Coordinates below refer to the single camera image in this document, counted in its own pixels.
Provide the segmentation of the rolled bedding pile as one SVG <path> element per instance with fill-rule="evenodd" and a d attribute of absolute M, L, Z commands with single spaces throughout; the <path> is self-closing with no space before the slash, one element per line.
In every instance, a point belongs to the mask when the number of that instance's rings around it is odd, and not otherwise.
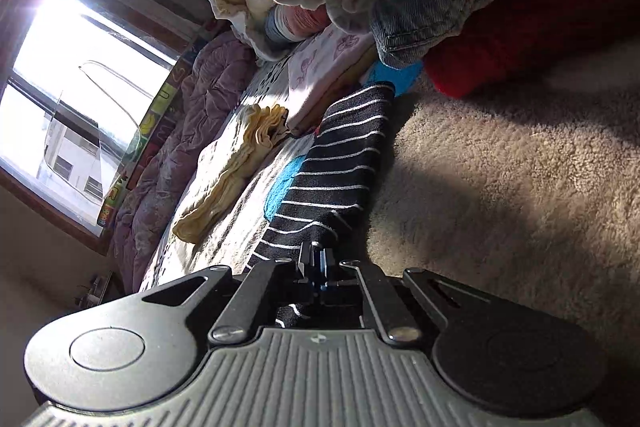
<path fill-rule="evenodd" d="M 297 43 L 328 27 L 326 8 L 305 10 L 273 0 L 208 0 L 216 20 L 228 20 L 239 40 L 275 62 Z"/>

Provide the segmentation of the folded cream quilted blanket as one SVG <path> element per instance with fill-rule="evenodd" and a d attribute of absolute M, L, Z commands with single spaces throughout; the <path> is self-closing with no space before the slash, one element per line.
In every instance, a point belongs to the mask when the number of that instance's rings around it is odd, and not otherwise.
<path fill-rule="evenodd" d="M 212 161 L 204 165 L 201 153 L 194 179 L 194 192 L 187 197 L 172 233 L 186 243 L 196 244 L 208 228 L 231 206 L 244 190 L 245 183 L 262 161 L 288 133 L 288 110 L 279 104 L 260 107 L 242 106 L 235 121 L 235 136 L 213 143 Z"/>

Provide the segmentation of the Mickey Mouse fleece blanket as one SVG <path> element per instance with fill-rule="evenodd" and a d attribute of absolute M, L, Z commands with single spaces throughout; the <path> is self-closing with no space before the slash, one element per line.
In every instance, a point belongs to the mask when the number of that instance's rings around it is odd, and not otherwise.
<path fill-rule="evenodd" d="M 639 45 L 392 109 L 352 253 L 422 267 L 588 329 L 639 361 Z"/>

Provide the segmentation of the purple crumpled comforter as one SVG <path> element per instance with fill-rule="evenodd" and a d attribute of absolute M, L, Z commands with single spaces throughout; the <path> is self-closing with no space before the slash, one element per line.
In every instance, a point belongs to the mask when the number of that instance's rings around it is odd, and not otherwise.
<path fill-rule="evenodd" d="M 115 215 L 108 254 L 127 293 L 140 288 L 160 238 L 194 175 L 198 156 L 236 109 L 254 72 L 253 50 L 230 30 L 209 41 L 195 57 L 191 74 L 182 82 L 176 127 L 144 167 L 136 187 Z"/>

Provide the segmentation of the window with frame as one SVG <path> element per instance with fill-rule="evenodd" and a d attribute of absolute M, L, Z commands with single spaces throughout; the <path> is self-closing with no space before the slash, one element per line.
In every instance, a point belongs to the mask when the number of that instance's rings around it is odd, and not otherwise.
<path fill-rule="evenodd" d="M 1 78 L 1 167 L 97 239 L 120 162 L 177 53 L 80 0 L 35 0 Z"/>

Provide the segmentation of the navy white striped shirt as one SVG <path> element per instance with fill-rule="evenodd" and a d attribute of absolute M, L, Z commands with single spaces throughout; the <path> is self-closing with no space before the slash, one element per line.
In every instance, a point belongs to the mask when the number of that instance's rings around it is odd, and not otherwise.
<path fill-rule="evenodd" d="M 267 259 L 296 261 L 308 246 L 314 254 L 333 256 L 332 282 L 342 277 L 340 262 L 352 257 L 349 249 L 378 176 L 394 98 L 394 86 L 380 82 L 330 105 L 246 269 Z"/>

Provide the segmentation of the colourful alphabet foam mat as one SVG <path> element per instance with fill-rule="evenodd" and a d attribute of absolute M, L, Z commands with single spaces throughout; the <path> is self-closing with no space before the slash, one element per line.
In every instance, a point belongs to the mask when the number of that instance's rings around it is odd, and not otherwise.
<path fill-rule="evenodd" d="M 96 218 L 100 228 L 106 229 L 111 225 L 126 195 L 137 186 L 144 169 L 175 129 L 181 85 L 191 74 L 196 57 L 211 38 L 210 33 L 203 29 L 196 34 L 152 98 L 142 121 L 134 128 L 134 137 L 116 169 L 113 183 Z"/>

